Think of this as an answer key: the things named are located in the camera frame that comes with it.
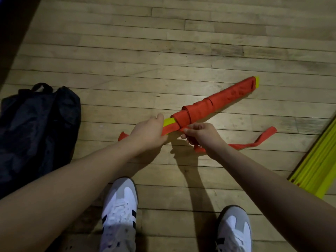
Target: white sneaker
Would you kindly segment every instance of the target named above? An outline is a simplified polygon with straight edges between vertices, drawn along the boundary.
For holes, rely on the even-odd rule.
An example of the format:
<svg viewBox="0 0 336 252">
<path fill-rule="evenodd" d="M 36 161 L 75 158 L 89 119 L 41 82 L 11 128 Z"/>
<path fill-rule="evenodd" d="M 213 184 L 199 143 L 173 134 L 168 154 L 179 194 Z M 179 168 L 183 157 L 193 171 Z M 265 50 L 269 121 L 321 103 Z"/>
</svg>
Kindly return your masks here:
<svg viewBox="0 0 336 252">
<path fill-rule="evenodd" d="M 138 198 L 133 181 L 117 179 L 104 202 L 100 252 L 135 252 Z"/>
<path fill-rule="evenodd" d="M 239 206 L 225 207 L 217 219 L 218 252 L 252 252 L 251 225 Z"/>
</svg>

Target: red fabric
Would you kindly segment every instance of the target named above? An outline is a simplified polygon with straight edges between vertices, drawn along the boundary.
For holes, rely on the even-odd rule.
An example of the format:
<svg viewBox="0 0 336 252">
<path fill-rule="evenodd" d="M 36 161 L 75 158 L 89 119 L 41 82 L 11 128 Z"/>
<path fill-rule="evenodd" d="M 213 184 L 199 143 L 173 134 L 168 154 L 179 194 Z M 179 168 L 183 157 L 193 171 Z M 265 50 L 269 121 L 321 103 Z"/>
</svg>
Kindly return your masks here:
<svg viewBox="0 0 336 252">
<path fill-rule="evenodd" d="M 255 90 L 255 86 L 255 77 L 250 77 L 216 94 L 213 94 L 203 99 L 202 101 L 195 102 L 193 105 L 183 106 L 181 111 L 171 116 L 175 119 L 176 123 L 165 126 L 162 130 L 162 135 L 177 130 L 183 131 L 187 125 L 205 118 L 216 110 L 223 108 L 225 105 L 251 93 Z M 265 132 L 263 132 L 254 143 L 229 145 L 235 149 L 256 147 L 276 132 L 277 130 L 275 127 L 270 127 Z M 126 138 L 127 136 L 127 134 L 122 132 L 118 138 L 118 141 Z M 199 145 L 195 145 L 194 150 L 195 152 L 205 153 L 205 149 L 201 148 Z"/>
</svg>

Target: wooden floor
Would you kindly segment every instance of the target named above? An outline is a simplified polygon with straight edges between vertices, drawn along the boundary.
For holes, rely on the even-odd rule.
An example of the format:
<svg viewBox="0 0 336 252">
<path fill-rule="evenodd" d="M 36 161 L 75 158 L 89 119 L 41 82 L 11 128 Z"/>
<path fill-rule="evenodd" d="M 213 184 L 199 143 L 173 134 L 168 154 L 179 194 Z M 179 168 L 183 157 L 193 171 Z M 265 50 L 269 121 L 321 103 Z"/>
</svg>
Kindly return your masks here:
<svg viewBox="0 0 336 252">
<path fill-rule="evenodd" d="M 259 75 L 255 92 L 209 122 L 228 143 L 275 126 L 242 153 L 286 178 L 336 112 L 335 11 L 335 0 L 42 0 L 0 95 L 71 88 L 82 102 L 77 159 L 150 115 Z M 225 169 L 176 138 L 121 174 L 137 184 L 138 251 L 211 251 L 229 204 L 249 214 L 255 252 L 293 251 Z M 62 251 L 98 250 L 103 196 L 66 230 Z M 336 185 L 325 200 L 336 206 Z"/>
</svg>

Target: yellow tip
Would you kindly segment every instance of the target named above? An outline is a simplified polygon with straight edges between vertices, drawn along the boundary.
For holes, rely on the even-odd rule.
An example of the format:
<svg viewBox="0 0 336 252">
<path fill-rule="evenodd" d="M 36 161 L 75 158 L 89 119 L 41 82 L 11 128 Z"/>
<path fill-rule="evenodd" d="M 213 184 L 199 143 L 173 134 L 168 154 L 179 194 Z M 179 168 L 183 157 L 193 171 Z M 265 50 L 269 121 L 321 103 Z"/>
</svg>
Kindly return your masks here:
<svg viewBox="0 0 336 252">
<path fill-rule="evenodd" d="M 255 77 L 255 88 L 259 87 L 259 76 L 254 76 Z"/>
<path fill-rule="evenodd" d="M 175 123 L 175 122 L 176 121 L 175 121 L 174 118 L 166 118 L 165 121 L 163 121 L 163 126 L 165 127 L 165 126 L 168 126 L 168 125 L 170 125 L 172 123 Z"/>
</svg>

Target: person's right hand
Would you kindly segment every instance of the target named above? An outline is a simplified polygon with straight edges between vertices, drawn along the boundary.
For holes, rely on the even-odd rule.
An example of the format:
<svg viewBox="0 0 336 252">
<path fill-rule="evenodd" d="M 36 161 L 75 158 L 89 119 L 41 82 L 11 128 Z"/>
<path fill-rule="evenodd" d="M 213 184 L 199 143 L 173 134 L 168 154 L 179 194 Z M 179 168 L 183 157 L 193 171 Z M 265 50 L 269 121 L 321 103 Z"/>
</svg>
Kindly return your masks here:
<svg viewBox="0 0 336 252">
<path fill-rule="evenodd" d="M 223 147 L 227 147 L 226 142 L 221 138 L 216 128 L 210 123 L 193 123 L 188 125 L 188 128 L 183 130 L 182 139 L 187 139 L 191 145 L 198 144 L 205 148 L 207 154 L 212 159 L 215 159 L 217 152 Z"/>
</svg>

